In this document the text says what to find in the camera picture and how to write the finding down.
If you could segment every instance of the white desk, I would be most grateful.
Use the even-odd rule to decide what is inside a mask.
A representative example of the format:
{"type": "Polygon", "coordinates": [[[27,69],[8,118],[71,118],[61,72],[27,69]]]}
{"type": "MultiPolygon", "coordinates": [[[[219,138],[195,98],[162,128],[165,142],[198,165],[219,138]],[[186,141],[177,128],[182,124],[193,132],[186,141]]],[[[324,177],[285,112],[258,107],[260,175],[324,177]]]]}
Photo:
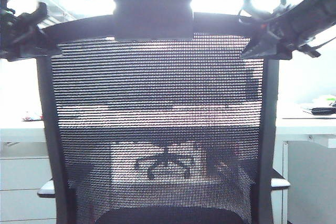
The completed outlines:
{"type": "MultiPolygon", "coordinates": [[[[274,168],[289,180],[288,141],[311,141],[323,145],[325,148],[336,147],[336,137],[334,137],[336,135],[336,119],[278,119],[276,126],[274,168]]],[[[2,143],[45,144],[44,124],[41,121],[3,123],[0,129],[0,139],[2,143]]],[[[287,198],[287,191],[272,193],[275,224],[287,224],[287,198]]]]}

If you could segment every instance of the black mesh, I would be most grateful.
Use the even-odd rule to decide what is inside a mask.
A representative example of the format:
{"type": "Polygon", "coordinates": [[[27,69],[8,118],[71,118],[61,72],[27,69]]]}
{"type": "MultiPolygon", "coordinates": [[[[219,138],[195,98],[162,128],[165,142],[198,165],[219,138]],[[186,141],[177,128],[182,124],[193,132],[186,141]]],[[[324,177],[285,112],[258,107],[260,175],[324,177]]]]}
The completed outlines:
{"type": "Polygon", "coordinates": [[[251,223],[263,60],[239,59],[248,41],[61,45],[52,71],[77,223],[158,206],[227,209],[251,223]],[[184,157],[139,159],[162,153],[184,157]]]}

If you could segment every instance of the office chair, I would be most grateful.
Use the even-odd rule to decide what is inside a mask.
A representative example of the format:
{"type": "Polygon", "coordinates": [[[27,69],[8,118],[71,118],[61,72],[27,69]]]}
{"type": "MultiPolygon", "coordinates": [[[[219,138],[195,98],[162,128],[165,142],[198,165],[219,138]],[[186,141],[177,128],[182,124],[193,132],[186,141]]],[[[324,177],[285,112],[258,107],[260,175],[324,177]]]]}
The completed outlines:
{"type": "Polygon", "coordinates": [[[155,146],[163,149],[162,153],[154,154],[151,156],[139,157],[135,161],[134,168],[136,170],[140,169],[140,163],[144,163],[147,161],[154,161],[154,163],[147,169],[147,177],[148,179],[154,179],[154,170],[158,168],[160,165],[164,165],[165,167],[169,166],[169,163],[173,163],[181,168],[183,168],[183,176],[185,178],[190,178],[191,176],[191,168],[194,164],[194,157],[192,155],[181,155],[176,153],[169,153],[169,146],[176,143],[168,142],[167,140],[162,140],[154,143],[155,146]]]}
{"type": "Polygon", "coordinates": [[[37,59],[57,223],[272,223],[278,61],[239,58],[258,27],[195,13],[192,41],[117,42],[111,24],[44,29],[62,48],[37,59]],[[190,176],[134,169],[158,140],[190,176]]]}

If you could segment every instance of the chair wheel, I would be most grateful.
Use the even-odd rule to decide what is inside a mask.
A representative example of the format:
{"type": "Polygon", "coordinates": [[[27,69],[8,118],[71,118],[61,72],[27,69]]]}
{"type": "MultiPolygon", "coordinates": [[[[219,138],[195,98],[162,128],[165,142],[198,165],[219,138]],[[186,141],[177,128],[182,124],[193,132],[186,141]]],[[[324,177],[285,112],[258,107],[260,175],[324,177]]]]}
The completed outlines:
{"type": "Polygon", "coordinates": [[[185,172],[184,172],[184,178],[190,178],[191,177],[191,172],[190,172],[190,170],[188,169],[188,170],[186,170],[185,172]]]}
{"type": "Polygon", "coordinates": [[[148,173],[147,177],[148,177],[149,180],[153,180],[154,179],[154,174],[148,173]]]}

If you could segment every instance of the metal frame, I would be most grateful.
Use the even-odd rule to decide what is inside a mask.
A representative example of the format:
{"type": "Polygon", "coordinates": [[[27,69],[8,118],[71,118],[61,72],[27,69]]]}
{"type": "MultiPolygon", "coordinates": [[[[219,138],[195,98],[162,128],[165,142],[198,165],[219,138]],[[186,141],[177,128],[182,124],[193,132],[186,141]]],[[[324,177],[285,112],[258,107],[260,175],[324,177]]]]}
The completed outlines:
{"type": "MultiPolygon", "coordinates": [[[[113,28],[113,15],[107,15],[57,24],[45,28],[44,32],[54,43],[62,44],[81,39],[113,37],[113,28]]],[[[234,15],[195,13],[194,32],[251,37],[260,32],[260,27],[257,25],[243,25],[238,21],[237,16],[234,15]]],[[[255,224],[273,223],[270,193],[278,96],[278,63],[277,60],[264,61],[263,114],[259,138],[259,177],[254,189],[256,193],[252,194],[253,201],[251,206],[253,223],[255,224]]],[[[37,68],[48,153],[55,184],[57,223],[74,224],[76,202],[74,192],[67,185],[67,174],[52,85],[51,58],[42,57],[37,59],[37,68]]]]}

